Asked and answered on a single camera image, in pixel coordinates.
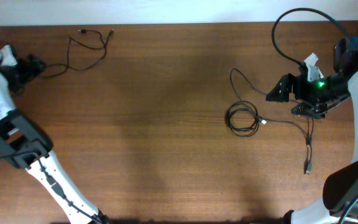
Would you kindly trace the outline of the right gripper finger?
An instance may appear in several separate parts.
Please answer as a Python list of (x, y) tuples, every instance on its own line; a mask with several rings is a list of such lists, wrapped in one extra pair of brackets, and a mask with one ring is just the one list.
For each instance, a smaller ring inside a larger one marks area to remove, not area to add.
[(327, 104), (310, 106), (306, 103), (298, 103), (291, 109), (291, 113), (313, 119), (323, 119), (325, 118), (326, 109)]
[(265, 100), (279, 103), (289, 102), (294, 80), (295, 76), (291, 73), (283, 75), (274, 88), (267, 93)]

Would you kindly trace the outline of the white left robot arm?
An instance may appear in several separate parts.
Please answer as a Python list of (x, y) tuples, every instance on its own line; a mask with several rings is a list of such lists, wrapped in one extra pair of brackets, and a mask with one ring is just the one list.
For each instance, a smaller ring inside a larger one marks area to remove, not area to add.
[(61, 166), (47, 133), (16, 108), (12, 94), (47, 68), (41, 59), (16, 58), (10, 45), (0, 49), (0, 160), (24, 169), (38, 180), (65, 212), (70, 223), (109, 223)]

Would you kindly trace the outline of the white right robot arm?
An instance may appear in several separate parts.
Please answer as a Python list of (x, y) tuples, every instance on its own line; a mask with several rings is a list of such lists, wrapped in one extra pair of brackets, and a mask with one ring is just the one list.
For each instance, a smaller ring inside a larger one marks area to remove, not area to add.
[(358, 223), (358, 37), (345, 37), (334, 45), (334, 74), (324, 77), (311, 54), (300, 75), (281, 77), (267, 101), (288, 102), (291, 94), (300, 101), (291, 112), (322, 119), (346, 100), (352, 101), (354, 150), (351, 163), (329, 175), (322, 196), (309, 206), (288, 211), (283, 223)]

